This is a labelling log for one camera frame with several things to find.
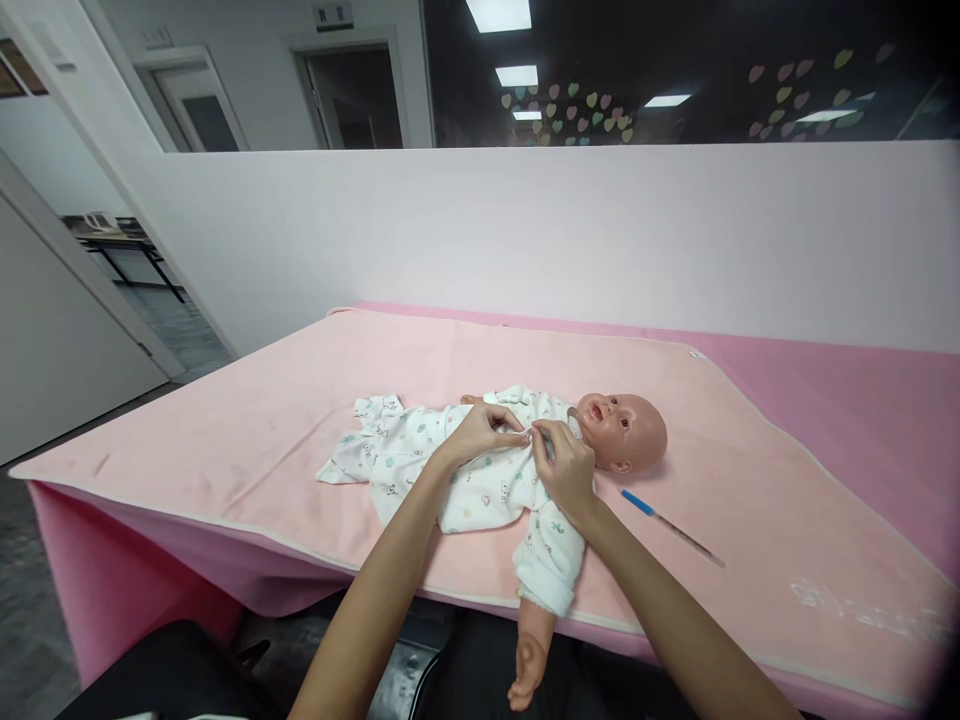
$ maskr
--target white printed onesie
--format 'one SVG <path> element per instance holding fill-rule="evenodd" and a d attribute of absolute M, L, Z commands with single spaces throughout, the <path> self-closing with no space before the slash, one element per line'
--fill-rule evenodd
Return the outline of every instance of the white printed onesie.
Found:
<path fill-rule="evenodd" d="M 516 385 L 483 396 L 485 402 L 510 408 L 529 428 L 534 420 L 565 420 L 577 439 L 580 425 L 568 417 L 569 403 Z M 373 504 L 386 526 L 427 458 L 470 412 L 470 405 L 443 410 L 404 409 L 396 395 L 361 398 L 354 415 L 362 428 L 344 437 L 333 457 L 317 473 L 328 483 L 369 481 Z M 445 533 L 487 530 L 509 525 L 530 509 L 530 526 L 513 553 L 520 596 L 563 617 L 573 601 L 584 542 L 550 499 L 537 477 L 533 446 L 496 450 L 458 468 L 438 522 Z"/>

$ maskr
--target desk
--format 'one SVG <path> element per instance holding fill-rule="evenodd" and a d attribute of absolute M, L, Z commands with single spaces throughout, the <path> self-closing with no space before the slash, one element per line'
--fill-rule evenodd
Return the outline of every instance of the desk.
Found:
<path fill-rule="evenodd" d="M 117 271 L 120 279 L 130 287 L 133 286 L 130 278 L 123 274 L 123 270 L 113 261 L 113 258 L 110 257 L 107 250 L 139 250 L 143 253 L 143 256 L 150 261 L 150 264 L 153 265 L 153 269 L 157 271 L 157 275 L 159 275 L 166 286 L 170 288 L 170 292 L 176 296 L 177 300 L 181 303 L 183 302 L 183 296 L 180 295 L 176 286 L 170 282 L 170 278 L 167 277 L 167 274 L 163 272 L 163 269 L 160 267 L 160 263 L 163 262 L 163 257 L 157 252 L 156 247 L 150 242 L 149 238 L 134 238 L 122 232 L 74 233 L 74 237 L 80 241 L 80 244 L 86 248 L 87 252 L 98 252 L 103 255 L 106 261 L 110 263 L 110 267 Z"/>

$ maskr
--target pen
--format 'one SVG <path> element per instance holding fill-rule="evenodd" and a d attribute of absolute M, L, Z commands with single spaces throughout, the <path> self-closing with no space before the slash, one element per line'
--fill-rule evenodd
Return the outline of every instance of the pen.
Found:
<path fill-rule="evenodd" d="M 620 494 L 623 495 L 623 496 L 624 496 L 627 500 L 629 500 L 631 503 L 633 503 L 634 505 L 636 505 L 638 508 L 640 508 L 640 510 L 641 510 L 645 515 L 649 515 L 650 517 L 656 518 L 657 520 L 659 520 L 660 522 L 662 522 L 664 525 L 666 525 L 668 528 L 670 528 L 671 530 L 673 530 L 673 532 L 675 532 L 677 535 L 679 535 L 680 537 L 682 537 L 682 538 L 683 538 L 684 540 L 686 540 L 688 543 L 690 543 L 691 545 L 693 545 L 697 550 L 699 550 L 700 552 L 702 552 L 704 555 L 706 555 L 708 558 L 710 558 L 710 559 L 711 559 L 713 562 L 715 562 L 717 565 L 719 565 L 720 567 L 726 567 L 726 566 L 727 566 L 726 563 L 723 562 L 723 560 L 721 560 L 721 559 L 718 558 L 716 555 L 714 555 L 712 552 L 710 552 L 709 550 L 707 550 L 703 545 L 701 545 L 701 544 L 698 543 L 696 540 L 694 540 L 692 537 L 690 537 L 689 535 L 687 535 L 683 530 L 681 530 L 681 529 L 678 528 L 676 525 L 674 525 L 672 522 L 670 522 L 669 520 L 667 520 L 665 517 L 663 517 L 663 515 L 661 515 L 660 513 L 658 513 L 656 510 L 654 510 L 654 509 L 653 509 L 652 507 L 650 507 L 649 505 L 647 505 L 643 500 L 641 500 L 640 498 L 638 498 L 638 497 L 637 497 L 636 495 L 634 495 L 632 492 L 630 492 L 629 490 L 621 490 L 621 491 L 620 491 Z"/>

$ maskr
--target white door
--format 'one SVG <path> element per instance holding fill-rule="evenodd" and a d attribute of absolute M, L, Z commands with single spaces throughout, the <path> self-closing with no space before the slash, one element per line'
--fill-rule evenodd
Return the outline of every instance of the white door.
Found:
<path fill-rule="evenodd" d="M 0 464 L 166 381 L 0 195 Z"/>
<path fill-rule="evenodd" d="M 153 77 L 193 152 L 239 150 L 233 112 L 206 63 L 156 70 Z"/>

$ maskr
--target ceiling light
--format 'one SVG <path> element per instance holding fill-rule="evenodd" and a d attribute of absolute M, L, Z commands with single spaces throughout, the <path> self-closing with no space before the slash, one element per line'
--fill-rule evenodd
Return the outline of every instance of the ceiling light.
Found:
<path fill-rule="evenodd" d="M 855 112 L 856 110 L 821 110 L 813 115 L 800 118 L 797 122 L 827 122 L 828 120 L 836 120 L 838 117 L 843 117 L 844 115 L 853 115 Z"/>
<path fill-rule="evenodd" d="M 531 27 L 529 0 L 467 0 L 467 7 L 482 33 Z"/>
<path fill-rule="evenodd" d="M 676 107 L 684 100 L 686 100 L 689 95 L 657 95 L 654 98 L 650 99 L 644 107 Z"/>
<path fill-rule="evenodd" d="M 523 87 L 537 85 L 536 65 L 514 65 L 508 68 L 497 68 L 497 77 L 504 87 Z"/>

